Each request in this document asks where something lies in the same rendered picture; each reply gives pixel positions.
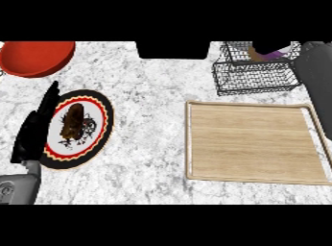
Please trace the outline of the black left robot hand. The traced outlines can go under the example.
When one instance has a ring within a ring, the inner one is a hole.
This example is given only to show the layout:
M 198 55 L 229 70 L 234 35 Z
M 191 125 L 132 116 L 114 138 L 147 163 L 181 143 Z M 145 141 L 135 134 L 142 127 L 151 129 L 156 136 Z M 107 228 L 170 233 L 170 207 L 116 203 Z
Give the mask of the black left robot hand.
M 39 109 L 27 115 L 21 124 L 11 163 L 23 163 L 26 160 L 39 160 L 42 158 L 58 100 L 58 82 L 54 82 L 45 94 Z

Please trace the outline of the pale wooden tray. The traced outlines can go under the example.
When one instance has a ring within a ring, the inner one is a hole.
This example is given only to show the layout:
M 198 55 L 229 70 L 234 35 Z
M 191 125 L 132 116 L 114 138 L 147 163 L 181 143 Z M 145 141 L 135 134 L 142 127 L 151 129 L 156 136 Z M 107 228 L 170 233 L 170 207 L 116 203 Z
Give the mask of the pale wooden tray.
M 192 180 L 332 185 L 307 104 L 187 103 L 187 177 Z

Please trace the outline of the brown food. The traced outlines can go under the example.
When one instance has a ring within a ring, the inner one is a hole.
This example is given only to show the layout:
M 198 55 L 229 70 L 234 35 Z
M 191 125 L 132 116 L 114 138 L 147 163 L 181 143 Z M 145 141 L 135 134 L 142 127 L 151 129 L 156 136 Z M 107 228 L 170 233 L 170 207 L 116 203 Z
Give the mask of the brown food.
M 63 129 L 60 136 L 63 141 L 60 144 L 72 149 L 75 145 L 83 145 L 89 138 L 94 137 L 97 130 L 97 122 L 91 115 L 85 113 L 85 106 L 76 103 L 67 114 L 61 118 Z

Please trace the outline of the black-rimmed patterned plate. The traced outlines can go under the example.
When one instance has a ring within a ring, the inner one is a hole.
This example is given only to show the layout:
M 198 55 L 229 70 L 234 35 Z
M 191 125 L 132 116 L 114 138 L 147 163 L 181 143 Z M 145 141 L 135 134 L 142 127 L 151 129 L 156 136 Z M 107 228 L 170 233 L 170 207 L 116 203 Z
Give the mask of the black-rimmed patterned plate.
M 66 117 L 76 104 L 82 104 L 85 108 L 83 128 L 79 139 L 66 139 L 61 130 L 67 126 Z M 63 94 L 55 107 L 41 163 L 48 168 L 64 170 L 89 162 L 108 142 L 113 129 L 114 108 L 107 96 L 89 89 Z

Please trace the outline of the red bowl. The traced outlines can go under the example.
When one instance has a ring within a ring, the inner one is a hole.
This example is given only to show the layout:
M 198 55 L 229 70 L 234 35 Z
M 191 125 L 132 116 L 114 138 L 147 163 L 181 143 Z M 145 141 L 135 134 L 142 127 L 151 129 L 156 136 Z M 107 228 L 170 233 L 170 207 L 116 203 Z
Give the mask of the red bowl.
M 75 41 L 7 41 L 0 50 L 0 68 L 16 76 L 41 78 L 70 63 Z

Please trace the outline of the black appliance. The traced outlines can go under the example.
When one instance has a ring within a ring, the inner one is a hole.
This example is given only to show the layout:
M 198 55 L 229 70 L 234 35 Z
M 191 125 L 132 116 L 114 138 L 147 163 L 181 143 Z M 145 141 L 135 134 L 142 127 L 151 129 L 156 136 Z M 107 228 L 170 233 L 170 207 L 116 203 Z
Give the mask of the black appliance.
M 209 41 L 139 41 L 138 54 L 142 59 L 204 60 Z

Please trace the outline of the brown object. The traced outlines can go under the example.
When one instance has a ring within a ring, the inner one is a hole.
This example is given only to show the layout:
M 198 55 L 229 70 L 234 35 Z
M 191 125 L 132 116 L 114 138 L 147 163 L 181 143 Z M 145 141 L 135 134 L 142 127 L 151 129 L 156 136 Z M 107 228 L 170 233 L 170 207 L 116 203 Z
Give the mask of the brown object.
M 248 55 L 256 62 L 262 62 L 265 60 L 263 56 L 256 52 L 256 48 L 253 46 L 248 47 Z

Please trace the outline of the purple object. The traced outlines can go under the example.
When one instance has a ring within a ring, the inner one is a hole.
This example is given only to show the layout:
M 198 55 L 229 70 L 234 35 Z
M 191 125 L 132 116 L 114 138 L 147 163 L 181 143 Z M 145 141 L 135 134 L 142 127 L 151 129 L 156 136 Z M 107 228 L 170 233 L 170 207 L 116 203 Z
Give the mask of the purple object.
M 269 54 L 265 54 L 263 55 L 263 58 L 266 60 L 273 60 L 273 59 L 278 59 L 281 58 L 284 55 L 287 55 L 290 53 L 291 49 L 288 47 L 276 50 L 275 52 L 269 53 Z

